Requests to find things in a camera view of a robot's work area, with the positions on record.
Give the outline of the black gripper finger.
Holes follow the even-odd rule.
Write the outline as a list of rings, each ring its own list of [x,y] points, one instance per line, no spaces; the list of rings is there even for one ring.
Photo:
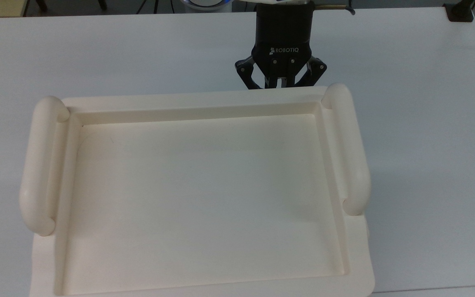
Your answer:
[[[326,70],[327,66],[322,60],[316,57],[310,57],[306,63],[306,72],[297,82],[297,87],[314,86]]]
[[[252,57],[235,62],[235,69],[244,85],[249,90],[263,90],[252,78],[255,61]]]

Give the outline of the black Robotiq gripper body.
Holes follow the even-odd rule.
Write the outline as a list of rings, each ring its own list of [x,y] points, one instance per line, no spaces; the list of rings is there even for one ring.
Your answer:
[[[265,87],[275,88],[278,79],[284,87],[313,86],[315,61],[310,34],[315,4],[256,5],[256,43],[252,58],[265,77]]]

